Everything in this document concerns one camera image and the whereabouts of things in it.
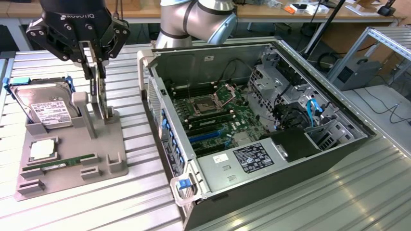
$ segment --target gray bracket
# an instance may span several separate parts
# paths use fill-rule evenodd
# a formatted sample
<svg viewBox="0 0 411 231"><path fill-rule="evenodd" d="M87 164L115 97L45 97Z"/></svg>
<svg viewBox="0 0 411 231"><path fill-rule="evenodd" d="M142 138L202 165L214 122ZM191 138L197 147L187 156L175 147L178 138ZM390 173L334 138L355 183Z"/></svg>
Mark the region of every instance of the gray bracket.
<svg viewBox="0 0 411 231"><path fill-rule="evenodd" d="M107 180L129 173L119 113L109 121L98 120L87 110L86 92L73 94L82 116L73 126L46 129L42 123L26 123L26 139L18 175L18 201ZM55 140L54 157L30 161L37 141Z"/></svg>

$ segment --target robotiq logo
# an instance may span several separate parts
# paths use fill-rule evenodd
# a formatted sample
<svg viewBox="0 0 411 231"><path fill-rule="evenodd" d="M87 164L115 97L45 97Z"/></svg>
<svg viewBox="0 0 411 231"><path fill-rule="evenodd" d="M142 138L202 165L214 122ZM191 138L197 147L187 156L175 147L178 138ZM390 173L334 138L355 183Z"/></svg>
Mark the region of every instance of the robotiq logo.
<svg viewBox="0 0 411 231"><path fill-rule="evenodd" d="M95 18L95 14L83 14L83 15L61 15L61 20L66 20L69 18Z"/></svg>

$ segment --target hard drive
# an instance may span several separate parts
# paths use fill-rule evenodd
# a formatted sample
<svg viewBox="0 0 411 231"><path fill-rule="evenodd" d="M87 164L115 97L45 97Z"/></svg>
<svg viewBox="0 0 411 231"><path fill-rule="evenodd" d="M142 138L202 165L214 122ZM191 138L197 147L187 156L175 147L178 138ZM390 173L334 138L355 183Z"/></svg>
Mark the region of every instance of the hard drive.
<svg viewBox="0 0 411 231"><path fill-rule="evenodd" d="M71 102L75 92L71 77L34 79L15 77L4 88L21 104L30 123L43 123L49 129L69 127L81 116Z"/></svg>

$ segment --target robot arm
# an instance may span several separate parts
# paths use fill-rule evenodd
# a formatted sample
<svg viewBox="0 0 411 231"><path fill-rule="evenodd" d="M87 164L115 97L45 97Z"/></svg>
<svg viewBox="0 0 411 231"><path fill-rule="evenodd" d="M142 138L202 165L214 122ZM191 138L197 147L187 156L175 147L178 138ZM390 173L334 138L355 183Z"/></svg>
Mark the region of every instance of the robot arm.
<svg viewBox="0 0 411 231"><path fill-rule="evenodd" d="M99 119L109 119L106 68L130 36L129 23L113 17L105 0L41 0L43 14L27 36L61 60L73 60L90 80L91 104ZM90 47L93 62L85 47Z"/></svg>
<svg viewBox="0 0 411 231"><path fill-rule="evenodd" d="M157 48L191 46L191 36L222 44L237 25L233 0L162 0Z"/></svg>

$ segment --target hard drive label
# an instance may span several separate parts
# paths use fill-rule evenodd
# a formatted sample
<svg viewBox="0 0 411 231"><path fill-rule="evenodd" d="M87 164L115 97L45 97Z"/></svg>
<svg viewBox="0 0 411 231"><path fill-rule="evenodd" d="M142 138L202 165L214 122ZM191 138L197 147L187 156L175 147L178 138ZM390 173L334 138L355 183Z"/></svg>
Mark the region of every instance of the hard drive label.
<svg viewBox="0 0 411 231"><path fill-rule="evenodd" d="M247 173L253 173L262 168L274 165L274 161L270 158L262 143L257 143L235 150L234 154L239 160L245 172Z"/></svg>
<svg viewBox="0 0 411 231"><path fill-rule="evenodd" d="M34 103L31 107L45 125L71 122L65 101Z"/></svg>

